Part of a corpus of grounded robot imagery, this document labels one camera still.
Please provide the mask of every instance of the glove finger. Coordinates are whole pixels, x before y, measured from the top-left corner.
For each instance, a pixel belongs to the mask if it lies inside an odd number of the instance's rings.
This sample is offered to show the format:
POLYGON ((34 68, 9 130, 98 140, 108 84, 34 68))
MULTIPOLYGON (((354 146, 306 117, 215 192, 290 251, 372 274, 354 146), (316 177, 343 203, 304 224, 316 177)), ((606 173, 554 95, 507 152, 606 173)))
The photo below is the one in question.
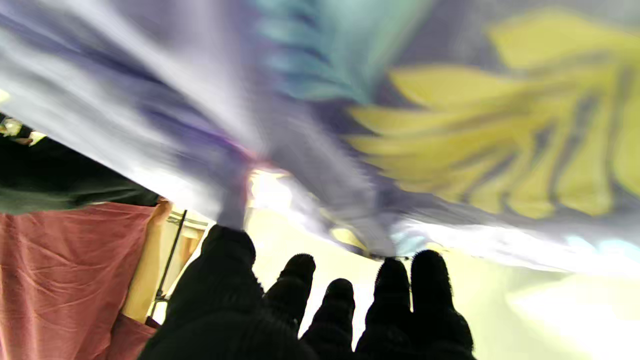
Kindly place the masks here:
POLYGON ((471 331, 465 318, 453 306, 447 265, 435 251, 418 253, 411 267, 416 348, 428 348, 436 342, 455 343, 473 349, 471 331))
POLYGON ((341 358, 341 354, 351 353, 354 310, 351 283, 346 279, 332 281, 302 340, 321 355, 322 359, 341 358))
POLYGON ((403 322, 410 312, 410 301, 409 280, 400 261, 387 258, 382 264, 373 299, 365 319, 366 326, 396 325, 403 329, 403 322))
POLYGON ((365 318, 366 329, 358 340, 356 353, 373 356, 412 349, 409 280, 404 265, 388 258, 380 267, 373 304, 365 318))
POLYGON ((293 256, 264 296, 273 315, 294 331, 300 328, 305 315, 315 270, 316 263, 311 255, 293 256))
POLYGON ((425 250, 413 258, 411 265, 413 312, 452 309, 453 299, 447 264, 440 254, 425 250))
POLYGON ((202 242, 202 253, 184 271, 167 305, 163 327, 218 311, 253 311, 262 288, 252 266, 255 249, 242 231, 215 225, 202 242))

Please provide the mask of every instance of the red shirt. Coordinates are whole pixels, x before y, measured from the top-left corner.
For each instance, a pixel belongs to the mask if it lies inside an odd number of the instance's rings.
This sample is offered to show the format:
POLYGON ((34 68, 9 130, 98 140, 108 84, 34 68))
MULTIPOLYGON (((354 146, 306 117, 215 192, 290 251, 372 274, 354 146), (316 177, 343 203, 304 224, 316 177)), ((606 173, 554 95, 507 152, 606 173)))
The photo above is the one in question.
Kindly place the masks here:
POLYGON ((153 330, 120 315, 153 208, 0 214, 3 360, 135 359, 153 330))

